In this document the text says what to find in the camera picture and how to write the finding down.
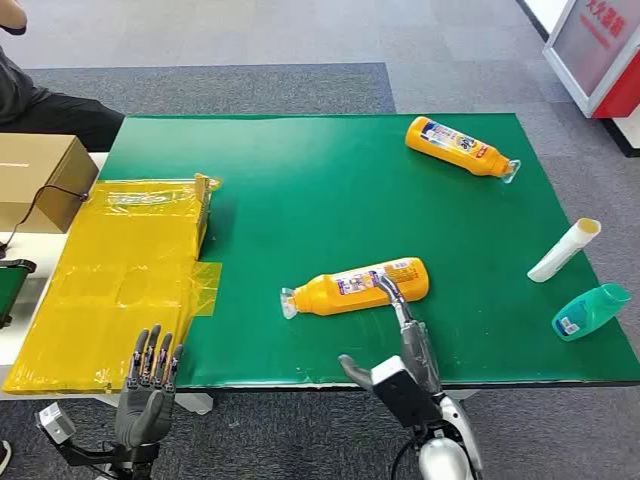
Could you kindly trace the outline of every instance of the green table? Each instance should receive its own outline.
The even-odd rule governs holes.
[[[201,259],[223,262],[213,317],[196,317],[178,386],[346,383],[398,351],[389,307],[285,320],[282,287],[404,256],[429,294],[411,304],[448,388],[640,383],[617,321],[565,343],[550,327],[598,285],[580,253],[552,280],[526,272],[569,226],[512,114],[433,115],[522,167],[511,185],[404,145],[413,115],[130,117],[100,178],[220,177]]]

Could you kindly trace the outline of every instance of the yellow plastic bag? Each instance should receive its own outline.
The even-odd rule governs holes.
[[[220,279],[221,264],[196,262],[202,209],[193,181],[96,184],[4,390],[118,390],[143,328],[181,342]]]

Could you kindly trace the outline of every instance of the brown box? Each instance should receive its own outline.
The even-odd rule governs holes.
[[[43,185],[87,193],[97,173],[73,135],[0,133],[0,231],[13,230]],[[73,195],[46,188],[18,231],[64,233],[81,203]]]

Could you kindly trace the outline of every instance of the green bottle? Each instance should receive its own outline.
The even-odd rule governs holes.
[[[630,298],[617,283],[605,283],[571,300],[553,317],[551,326],[558,337],[571,342],[605,325]]]

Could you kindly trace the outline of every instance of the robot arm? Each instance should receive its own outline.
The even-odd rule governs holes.
[[[442,391],[424,324],[413,318],[400,290],[382,275],[374,284],[386,293],[400,325],[400,356],[360,368],[349,355],[339,361],[353,382],[382,400],[404,427],[412,427],[425,480],[480,480],[482,464],[471,423],[457,401]],[[398,460],[405,451],[401,450]]]
[[[75,427],[57,402],[36,413],[37,426],[71,466],[94,468],[103,474],[100,478],[150,479],[153,461],[160,451],[159,442],[171,427],[176,390],[174,382],[182,353],[182,346],[178,345],[168,362],[171,342],[168,333],[152,369],[159,334],[160,326],[155,325],[150,335],[143,330],[136,342],[115,415],[117,442],[111,450],[89,451],[73,444],[71,437]],[[107,464],[106,472],[95,466]]]

